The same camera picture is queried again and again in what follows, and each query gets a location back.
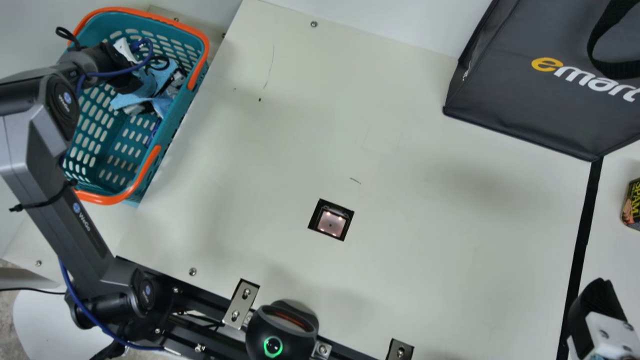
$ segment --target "floor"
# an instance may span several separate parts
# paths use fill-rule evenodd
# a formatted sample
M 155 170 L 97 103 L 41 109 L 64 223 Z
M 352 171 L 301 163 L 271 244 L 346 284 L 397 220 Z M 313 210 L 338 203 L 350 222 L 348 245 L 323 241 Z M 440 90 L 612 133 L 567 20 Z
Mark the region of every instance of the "floor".
M 0 259 L 0 267 L 16 266 Z M 30 360 L 22 349 L 22 345 L 13 326 L 13 302 L 17 296 L 17 291 L 0 292 L 0 360 Z M 121 359 L 125 360 L 156 360 L 166 358 L 167 357 L 162 355 L 131 349 L 124 357 L 121 357 Z

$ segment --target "teal basket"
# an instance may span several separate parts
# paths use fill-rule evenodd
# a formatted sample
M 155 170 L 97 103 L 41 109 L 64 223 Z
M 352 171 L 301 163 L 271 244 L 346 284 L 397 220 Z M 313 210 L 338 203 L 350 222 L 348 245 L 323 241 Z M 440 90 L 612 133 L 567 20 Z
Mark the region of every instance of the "teal basket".
M 62 164 L 66 177 L 78 180 L 80 199 L 103 205 L 140 202 L 207 73 L 209 42 L 187 25 L 127 8 L 96 10 L 74 33 L 86 46 L 148 38 L 154 55 L 172 58 L 189 72 L 163 119 L 114 110 L 109 102 L 116 92 L 107 84 L 86 89 L 78 98 L 81 115 Z

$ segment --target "metal bracket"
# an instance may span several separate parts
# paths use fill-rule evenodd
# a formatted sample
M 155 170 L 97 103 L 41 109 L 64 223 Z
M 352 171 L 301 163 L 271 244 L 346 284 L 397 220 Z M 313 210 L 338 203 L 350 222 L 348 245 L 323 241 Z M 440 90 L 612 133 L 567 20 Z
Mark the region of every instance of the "metal bracket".
M 322 341 L 316 341 L 313 353 L 311 353 L 311 359 L 313 360 L 328 360 L 331 355 L 332 346 L 323 343 Z
M 259 289 L 260 286 L 241 279 L 222 322 L 235 330 L 240 330 Z
M 413 346 L 396 339 L 391 339 L 387 360 L 411 360 L 412 356 Z

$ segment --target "green light ring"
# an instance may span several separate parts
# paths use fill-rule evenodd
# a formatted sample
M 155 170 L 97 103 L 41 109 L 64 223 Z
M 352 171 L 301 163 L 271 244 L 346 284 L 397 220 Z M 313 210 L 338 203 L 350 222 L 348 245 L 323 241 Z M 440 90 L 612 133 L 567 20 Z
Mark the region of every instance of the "green light ring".
M 278 349 L 278 352 L 275 354 L 272 354 L 271 352 L 269 352 L 269 350 L 267 350 L 267 344 L 269 343 L 269 340 L 271 339 L 276 339 L 278 340 L 278 342 L 280 343 L 280 348 Z M 284 348 L 284 345 L 282 345 L 282 340 L 280 340 L 280 338 L 278 336 L 270 336 L 268 338 L 266 338 L 264 340 L 264 343 L 262 344 L 262 346 L 264 347 L 264 355 L 267 355 L 270 358 L 275 358 L 276 356 L 280 355 L 280 353 L 282 352 L 282 349 Z

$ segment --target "orange basket handle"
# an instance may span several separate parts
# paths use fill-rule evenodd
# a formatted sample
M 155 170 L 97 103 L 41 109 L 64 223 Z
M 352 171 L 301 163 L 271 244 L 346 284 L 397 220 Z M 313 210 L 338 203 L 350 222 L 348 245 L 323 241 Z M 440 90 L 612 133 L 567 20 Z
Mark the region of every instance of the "orange basket handle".
M 193 91 L 193 89 L 196 87 L 196 81 L 198 81 L 198 77 L 200 77 L 200 72 L 202 71 L 202 67 L 204 66 L 205 61 L 207 61 L 207 56 L 209 55 L 209 39 L 207 38 L 206 35 L 202 33 L 202 31 L 196 28 L 192 28 L 191 26 L 185 25 L 181 22 L 177 22 L 175 20 L 168 19 L 166 17 L 162 17 L 153 13 L 143 12 L 140 10 L 130 9 L 130 8 L 111 7 L 111 8 L 101 8 L 98 10 L 94 10 L 89 14 L 87 14 L 87 16 L 85 16 L 82 19 L 80 24 L 76 26 L 76 29 L 74 30 L 74 35 L 77 36 L 80 33 L 80 31 L 84 28 L 86 23 L 89 20 L 91 20 L 92 17 L 104 12 L 121 12 L 121 13 L 128 13 L 131 15 L 139 16 L 139 17 L 146 17 L 148 19 L 153 19 L 159 22 L 163 22 L 165 24 L 171 25 L 175 28 L 179 28 L 180 30 L 186 31 L 188 33 L 191 33 L 192 35 L 197 36 L 204 44 L 204 50 L 200 55 L 200 61 L 198 61 L 198 64 L 193 68 L 193 73 L 191 74 L 191 79 L 189 80 L 189 83 L 187 83 L 187 88 Z
M 147 172 L 149 171 L 151 164 L 154 163 L 154 161 L 158 157 L 158 154 L 160 154 L 160 150 L 162 150 L 162 147 L 160 145 L 156 145 L 154 149 L 151 150 L 151 153 L 147 157 L 147 160 L 145 161 L 144 165 L 142 165 L 142 168 L 138 172 L 138 175 L 136 175 L 136 179 L 133 181 L 133 184 L 131 184 L 130 187 L 128 187 L 118 195 L 105 196 L 86 192 L 84 190 L 76 190 L 78 199 L 92 202 L 98 205 L 114 205 L 122 202 L 138 189 L 138 187 L 142 183 L 142 180 L 144 180 L 144 178 L 147 176 Z

